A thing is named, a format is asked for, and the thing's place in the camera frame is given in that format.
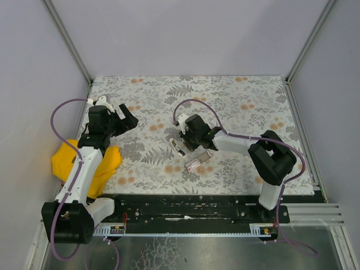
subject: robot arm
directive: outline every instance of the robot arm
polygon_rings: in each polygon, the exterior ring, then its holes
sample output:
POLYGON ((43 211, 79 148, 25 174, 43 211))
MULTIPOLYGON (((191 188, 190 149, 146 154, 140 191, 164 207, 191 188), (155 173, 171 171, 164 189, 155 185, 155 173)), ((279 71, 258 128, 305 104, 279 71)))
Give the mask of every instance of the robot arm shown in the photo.
MULTIPOLYGON (((72 183, 78 166, 73 166, 68 180, 54 202, 46 202, 41 211, 49 241, 55 212, 66 194, 68 196, 56 222, 55 242, 89 243, 94 227, 114 212, 114 201, 110 198, 98 198, 87 206, 87 193, 95 171, 110 145, 110 138, 135 128, 138 119, 129 112, 125 104, 120 105, 125 115, 124 119, 120 119, 113 107, 106 102, 105 96, 94 101, 93 105, 89 108, 89 123, 86 124, 78 142, 82 166, 76 181, 72 183)), ((77 156, 74 164, 79 162, 81 160, 77 156)))
MULTIPOLYGON (((287 147, 273 142, 228 136, 220 127, 210 129, 197 114, 191 117, 182 114, 176 124, 179 124, 180 137, 190 151, 201 145, 205 149, 232 151, 250 156, 264 180, 259 203, 268 210, 275 208, 284 178, 291 173, 296 163, 295 155, 287 147)), ((261 137, 282 142, 271 130, 266 131, 261 137)))

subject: gray wall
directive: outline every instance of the gray wall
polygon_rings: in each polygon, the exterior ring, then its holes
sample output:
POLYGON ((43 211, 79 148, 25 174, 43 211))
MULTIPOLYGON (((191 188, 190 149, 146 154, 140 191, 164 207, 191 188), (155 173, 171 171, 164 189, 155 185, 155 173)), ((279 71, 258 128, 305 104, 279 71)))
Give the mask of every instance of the gray wall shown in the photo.
MULTIPOLYGON (((60 143, 50 114, 84 97, 87 85, 40 0, 2 1, 0 39, 0 269, 22 269, 59 181, 51 176, 60 143)), ((55 124, 65 137, 79 109, 59 111, 55 124)))
POLYGON ((339 1, 292 87, 330 201, 360 260, 360 2, 339 1))
POLYGON ((53 0, 96 75, 287 75, 327 0, 53 0))

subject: floral tablecloth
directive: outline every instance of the floral tablecloth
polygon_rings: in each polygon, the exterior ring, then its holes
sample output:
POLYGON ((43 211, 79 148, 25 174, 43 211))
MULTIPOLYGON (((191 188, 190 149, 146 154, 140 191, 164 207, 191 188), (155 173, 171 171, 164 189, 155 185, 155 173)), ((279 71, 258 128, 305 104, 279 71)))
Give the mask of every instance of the floral tablecloth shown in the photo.
MULTIPOLYGON (((205 152, 202 147, 195 152, 183 147, 187 155, 181 157, 169 144, 169 139, 175 138, 182 146, 172 113, 188 98, 208 103, 228 131, 259 136, 271 129, 301 151, 279 76, 99 76, 90 98, 102 95, 118 112, 118 106, 125 103, 139 119, 137 128, 111 139, 112 145, 120 146, 124 161, 104 193, 260 194, 263 180, 247 156, 212 151, 214 156, 194 172, 185 170, 185 164, 205 152)), ((188 102, 178 113, 199 114, 210 127, 217 125, 211 112, 199 103, 188 102)), ((87 121, 86 111, 82 130, 87 121)), ((298 160, 292 175, 300 169, 298 160)), ((291 181, 285 194, 313 194, 308 171, 291 181)))

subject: yellow cloth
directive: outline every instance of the yellow cloth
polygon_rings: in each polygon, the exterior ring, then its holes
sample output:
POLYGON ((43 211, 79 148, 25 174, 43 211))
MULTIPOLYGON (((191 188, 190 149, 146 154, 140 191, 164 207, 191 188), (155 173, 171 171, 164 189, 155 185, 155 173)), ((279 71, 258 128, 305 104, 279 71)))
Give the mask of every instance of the yellow cloth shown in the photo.
MULTIPOLYGON (((70 144, 78 148, 78 140, 68 139, 70 144)), ((52 173, 62 181, 68 180, 69 174, 74 166, 76 152, 70 146, 62 143, 58 152, 51 157, 52 173)), ((116 168, 123 162, 118 146, 107 148, 105 156, 97 167, 92 179, 88 197, 96 199, 102 194, 104 186, 109 178, 115 173, 116 168)))

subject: gray leaf pattern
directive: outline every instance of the gray leaf pattern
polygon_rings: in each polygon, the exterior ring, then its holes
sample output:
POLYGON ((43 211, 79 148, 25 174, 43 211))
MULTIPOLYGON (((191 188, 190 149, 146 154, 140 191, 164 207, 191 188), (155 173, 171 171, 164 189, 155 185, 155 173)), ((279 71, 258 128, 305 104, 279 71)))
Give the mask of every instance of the gray leaf pattern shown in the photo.
MULTIPOLYGON (((213 151, 214 156, 189 173, 185 164, 201 155, 189 152, 179 137, 172 113, 182 100, 209 104, 231 132, 259 136, 267 129, 301 151, 285 90, 279 76, 153 76, 95 79, 90 98, 105 95, 114 108, 125 103, 139 119, 137 128, 111 139, 120 147, 123 163, 105 185, 104 193, 135 194, 260 194, 262 179, 248 156, 213 151), (169 144, 177 140, 186 152, 179 156, 169 144)), ((211 127, 218 125, 203 105, 187 102, 177 115, 199 114, 211 127)), ((88 122, 87 114, 82 130, 88 122)), ((301 169, 300 161, 292 170, 301 169)), ((285 188, 285 194, 313 194, 308 171, 285 188)))

